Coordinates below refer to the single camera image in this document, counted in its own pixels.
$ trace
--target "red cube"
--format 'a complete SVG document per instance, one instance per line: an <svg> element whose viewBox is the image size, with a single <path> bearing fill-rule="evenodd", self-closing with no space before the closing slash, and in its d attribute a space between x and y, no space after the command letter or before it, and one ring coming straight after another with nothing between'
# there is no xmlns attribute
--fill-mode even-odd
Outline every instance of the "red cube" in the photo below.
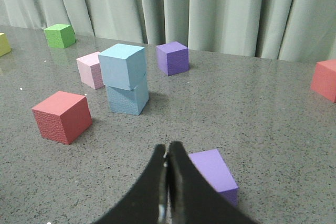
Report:
<svg viewBox="0 0 336 224"><path fill-rule="evenodd" d="M58 91L32 108L42 137L71 144L91 124L84 95Z"/></svg>
<svg viewBox="0 0 336 224"><path fill-rule="evenodd" d="M336 102L336 59L317 62L310 88Z"/></svg>

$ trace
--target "curtain fold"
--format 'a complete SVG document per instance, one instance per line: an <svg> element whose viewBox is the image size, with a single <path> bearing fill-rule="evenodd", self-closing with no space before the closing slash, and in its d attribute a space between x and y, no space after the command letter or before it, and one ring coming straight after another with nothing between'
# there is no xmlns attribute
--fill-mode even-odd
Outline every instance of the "curtain fold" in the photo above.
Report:
<svg viewBox="0 0 336 224"><path fill-rule="evenodd" d="M256 57L277 59L292 0L262 0Z"/></svg>
<svg viewBox="0 0 336 224"><path fill-rule="evenodd" d="M293 0L279 59L316 62L336 58L336 0Z"/></svg>
<svg viewBox="0 0 336 224"><path fill-rule="evenodd" d="M336 58L336 0L0 0L0 25L289 61Z"/></svg>

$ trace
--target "foam block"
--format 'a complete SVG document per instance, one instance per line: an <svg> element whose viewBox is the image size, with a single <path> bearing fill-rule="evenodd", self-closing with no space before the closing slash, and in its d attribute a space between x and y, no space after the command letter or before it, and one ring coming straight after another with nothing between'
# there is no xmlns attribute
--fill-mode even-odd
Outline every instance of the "foam block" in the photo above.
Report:
<svg viewBox="0 0 336 224"><path fill-rule="evenodd" d="M233 206L238 204L238 186L217 149L189 154L189 158L208 181Z"/></svg>
<svg viewBox="0 0 336 224"><path fill-rule="evenodd" d="M106 86L106 92L112 112L140 115L149 100L147 76L132 90Z"/></svg>
<svg viewBox="0 0 336 224"><path fill-rule="evenodd" d="M317 62L310 88L336 102L336 59Z"/></svg>
<svg viewBox="0 0 336 224"><path fill-rule="evenodd" d="M143 47L116 44L99 54L100 68L105 85L132 90L146 74L146 56Z"/></svg>
<svg viewBox="0 0 336 224"><path fill-rule="evenodd" d="M66 48L76 42L72 25L55 24L44 29L49 47Z"/></svg>
<svg viewBox="0 0 336 224"><path fill-rule="evenodd" d="M178 42L156 47L157 66L168 76L189 70L189 49Z"/></svg>
<svg viewBox="0 0 336 224"><path fill-rule="evenodd" d="M11 51L6 34L0 33L0 56L5 55Z"/></svg>
<svg viewBox="0 0 336 224"><path fill-rule="evenodd" d="M98 54L94 52L76 59L81 81L93 89L104 87Z"/></svg>
<svg viewBox="0 0 336 224"><path fill-rule="evenodd" d="M71 144L91 124L84 95L58 91L32 108L42 137Z"/></svg>

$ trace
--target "gray countertop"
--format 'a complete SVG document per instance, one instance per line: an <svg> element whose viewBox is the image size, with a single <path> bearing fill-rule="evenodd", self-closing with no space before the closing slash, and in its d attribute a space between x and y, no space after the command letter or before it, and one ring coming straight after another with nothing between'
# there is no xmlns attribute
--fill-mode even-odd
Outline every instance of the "gray countertop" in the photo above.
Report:
<svg viewBox="0 0 336 224"><path fill-rule="evenodd" d="M0 32L13 49L0 57L0 223L91 223L172 141L217 148L254 220L335 223L336 104L310 90L314 65L190 50L190 71L168 77L144 45L150 100L134 116L110 112L76 65L119 41L76 36L56 49L42 30ZM31 111L59 90L86 94L93 118L69 146L41 138Z"/></svg>

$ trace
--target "toy block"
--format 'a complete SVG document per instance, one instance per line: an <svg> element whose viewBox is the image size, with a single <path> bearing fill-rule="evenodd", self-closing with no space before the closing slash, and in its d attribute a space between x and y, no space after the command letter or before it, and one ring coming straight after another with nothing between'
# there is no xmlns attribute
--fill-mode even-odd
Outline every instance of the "toy block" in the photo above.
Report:
<svg viewBox="0 0 336 224"><path fill-rule="evenodd" d="M106 86L106 92L112 112L140 115L149 100L147 76L132 90Z"/></svg>
<svg viewBox="0 0 336 224"><path fill-rule="evenodd" d="M76 59L81 81L93 89L104 87L98 54L94 52Z"/></svg>
<svg viewBox="0 0 336 224"><path fill-rule="evenodd" d="M317 62L310 89L336 102L336 59Z"/></svg>
<svg viewBox="0 0 336 224"><path fill-rule="evenodd" d="M233 206L238 204L238 186L217 149L192 153L189 158L205 180Z"/></svg>
<svg viewBox="0 0 336 224"><path fill-rule="evenodd" d="M32 108L42 137L71 144L91 124L84 95L58 91Z"/></svg>
<svg viewBox="0 0 336 224"><path fill-rule="evenodd" d="M105 85L132 90L146 74L144 47L116 44L99 54Z"/></svg>
<svg viewBox="0 0 336 224"><path fill-rule="evenodd" d="M55 24L44 29L49 47L67 48L76 42L72 25Z"/></svg>
<svg viewBox="0 0 336 224"><path fill-rule="evenodd" d="M5 55L11 51L6 34L0 33L0 56Z"/></svg>
<svg viewBox="0 0 336 224"><path fill-rule="evenodd" d="M189 70L189 49L176 41L157 46L156 56L157 66L168 76Z"/></svg>

